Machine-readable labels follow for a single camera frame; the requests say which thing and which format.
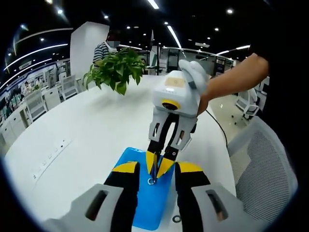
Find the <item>blue pad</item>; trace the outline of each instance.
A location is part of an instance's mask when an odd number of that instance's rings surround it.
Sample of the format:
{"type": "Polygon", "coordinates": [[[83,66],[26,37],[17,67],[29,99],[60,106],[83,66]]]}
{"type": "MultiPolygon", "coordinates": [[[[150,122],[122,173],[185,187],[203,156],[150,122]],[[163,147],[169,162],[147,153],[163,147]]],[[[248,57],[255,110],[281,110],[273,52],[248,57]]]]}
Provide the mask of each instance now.
{"type": "Polygon", "coordinates": [[[146,152],[128,147],[120,157],[116,166],[137,161],[140,163],[140,190],[133,226],[149,231],[155,231],[160,225],[164,213],[169,187],[174,172],[174,165],[161,176],[154,185],[148,184],[151,176],[147,172],[146,152]]]}

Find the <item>small ring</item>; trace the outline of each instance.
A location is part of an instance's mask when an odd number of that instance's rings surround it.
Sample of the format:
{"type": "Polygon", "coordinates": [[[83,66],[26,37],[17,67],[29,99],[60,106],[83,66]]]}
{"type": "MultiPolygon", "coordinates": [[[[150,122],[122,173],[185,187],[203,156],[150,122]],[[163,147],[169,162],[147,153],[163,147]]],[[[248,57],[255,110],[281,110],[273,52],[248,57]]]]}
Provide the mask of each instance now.
{"type": "Polygon", "coordinates": [[[179,222],[182,221],[182,218],[181,218],[179,215],[176,215],[176,216],[173,217],[172,220],[173,220],[173,222],[175,222],[175,223],[179,223],[179,222]]]}
{"type": "Polygon", "coordinates": [[[149,178],[147,182],[149,185],[153,185],[155,183],[155,181],[152,178],[149,178]]]}

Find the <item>black ceiling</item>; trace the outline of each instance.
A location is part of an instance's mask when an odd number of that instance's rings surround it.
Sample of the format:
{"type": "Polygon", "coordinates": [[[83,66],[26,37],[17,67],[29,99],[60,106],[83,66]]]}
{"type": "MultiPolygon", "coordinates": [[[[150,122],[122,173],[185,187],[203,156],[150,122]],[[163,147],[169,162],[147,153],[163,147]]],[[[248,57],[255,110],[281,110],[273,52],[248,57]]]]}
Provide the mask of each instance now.
{"type": "MultiPolygon", "coordinates": [[[[146,33],[148,37],[153,30],[155,43],[177,47],[167,26],[164,25],[164,22],[168,22],[183,48],[200,49],[195,42],[207,43],[210,46],[203,48],[203,51],[218,53],[250,44],[252,22],[262,17],[267,10],[262,0],[155,0],[155,2],[159,6],[157,10],[147,0],[54,0],[53,4],[42,0],[27,7],[25,18],[20,21],[20,24],[24,24],[28,30],[17,28],[14,41],[18,42],[27,36],[50,29],[75,29],[86,21],[93,21],[108,24],[111,29],[121,31],[121,44],[145,48],[143,34],[146,33]],[[231,15],[226,13],[230,8],[234,11],[231,15]],[[57,13],[58,9],[63,10],[62,16],[57,13]]],[[[0,86],[12,77],[15,69],[18,70],[21,64],[29,60],[41,61],[52,58],[50,61],[52,62],[62,57],[69,58],[72,32],[73,30],[62,30],[36,35],[17,43],[15,49],[12,41],[5,56],[6,64],[44,47],[57,44],[68,45],[30,55],[16,62],[5,72],[1,71],[0,86]]],[[[227,57],[240,60],[248,55],[247,50],[226,54],[227,57]]]]}

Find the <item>yellow ring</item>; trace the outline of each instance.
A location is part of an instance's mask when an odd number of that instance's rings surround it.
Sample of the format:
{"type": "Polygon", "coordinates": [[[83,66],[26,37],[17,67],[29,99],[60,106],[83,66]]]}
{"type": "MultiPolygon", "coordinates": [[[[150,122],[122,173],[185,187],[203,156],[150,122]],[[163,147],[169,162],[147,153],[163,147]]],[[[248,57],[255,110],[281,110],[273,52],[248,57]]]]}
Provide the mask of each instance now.
{"type": "Polygon", "coordinates": [[[168,104],[174,105],[174,106],[177,107],[177,110],[180,109],[180,104],[179,104],[178,102],[176,102],[176,101],[168,100],[168,99],[163,99],[163,100],[162,100],[162,104],[163,104],[163,103],[168,103],[168,104]]]}

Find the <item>striped shirt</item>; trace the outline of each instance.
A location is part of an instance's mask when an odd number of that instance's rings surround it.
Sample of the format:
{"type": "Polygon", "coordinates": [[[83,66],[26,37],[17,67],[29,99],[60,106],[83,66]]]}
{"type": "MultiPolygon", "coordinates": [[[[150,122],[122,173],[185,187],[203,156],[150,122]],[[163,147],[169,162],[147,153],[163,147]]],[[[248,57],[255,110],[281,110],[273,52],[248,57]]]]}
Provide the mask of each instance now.
{"type": "Polygon", "coordinates": [[[95,49],[93,63],[95,64],[96,61],[103,60],[108,54],[109,50],[105,42],[100,43],[95,49]]]}

